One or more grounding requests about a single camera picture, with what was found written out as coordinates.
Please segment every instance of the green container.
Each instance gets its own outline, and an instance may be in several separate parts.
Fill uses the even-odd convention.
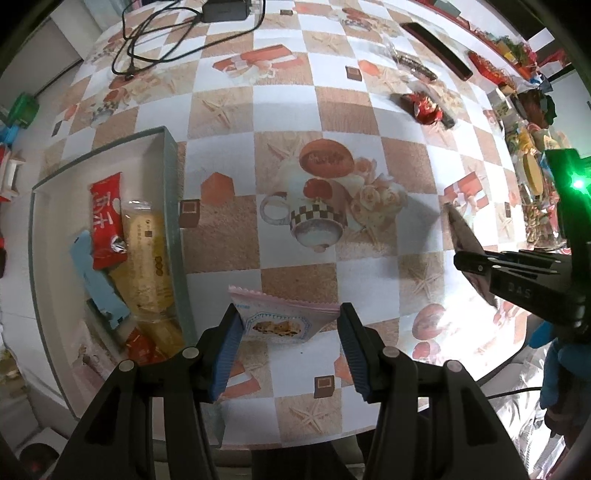
[[[7,125],[28,128],[39,111],[39,103],[28,93],[21,93],[8,114]]]

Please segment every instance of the candy wrapper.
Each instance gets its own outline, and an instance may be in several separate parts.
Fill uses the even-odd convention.
[[[125,342],[127,357],[138,365],[156,364],[166,360],[166,356],[156,344],[135,328]]]
[[[420,124],[433,125],[443,119],[443,110],[424,92],[408,93],[402,99],[412,103],[414,117]]]
[[[154,341],[158,349],[167,356],[174,356],[184,348],[183,333],[172,318],[135,317],[138,328]]]
[[[120,179],[121,172],[93,183],[90,187],[92,194],[92,268],[95,270],[111,267],[127,259],[121,224]]]
[[[124,208],[128,243],[129,293],[134,304],[152,313],[174,304],[168,270],[164,217],[147,202],[129,202]]]
[[[242,319],[246,340],[303,343],[339,317],[336,303],[284,300],[232,286],[228,292]]]

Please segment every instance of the pink snack bag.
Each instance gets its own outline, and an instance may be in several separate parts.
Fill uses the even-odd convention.
[[[284,300],[234,286],[228,292],[240,313],[245,340],[302,343],[339,317],[338,303]]]

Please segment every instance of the table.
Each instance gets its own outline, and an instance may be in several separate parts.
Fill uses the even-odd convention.
[[[153,8],[135,11],[128,25]],[[185,18],[175,12],[161,25]],[[444,30],[394,4],[269,0],[254,33],[126,81],[110,70],[121,45],[116,25],[63,99],[43,174],[165,125],[178,142],[183,198],[202,199],[198,227],[183,230],[199,332],[219,323],[229,285],[288,299],[351,301],[387,345],[438,364],[459,359],[479,378],[521,346],[525,313],[507,302],[498,310],[487,305],[454,268],[443,191],[475,172],[489,199],[475,216],[476,236],[488,249],[515,250],[525,248],[517,181],[489,121],[483,79],[456,78],[400,29],[411,20],[470,65]],[[180,52],[253,24],[250,17],[200,25]],[[154,34],[136,52],[156,58],[182,33]],[[459,118],[454,130],[423,127],[389,98],[410,92],[417,80],[387,56],[382,35],[438,74],[435,88]],[[319,140],[346,161],[326,167],[308,155],[309,143]],[[300,230],[307,212],[318,217],[320,209],[326,221]],[[355,392],[334,323],[300,345],[242,342],[235,367],[218,405],[223,448],[321,442],[375,425],[378,406]],[[314,398],[314,379],[324,376],[333,378],[334,392]]]

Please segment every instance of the yellow snack package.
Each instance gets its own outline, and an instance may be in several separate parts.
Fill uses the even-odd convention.
[[[124,229],[129,296],[140,310],[164,312],[174,304],[164,217],[147,202],[129,202],[124,208]]]

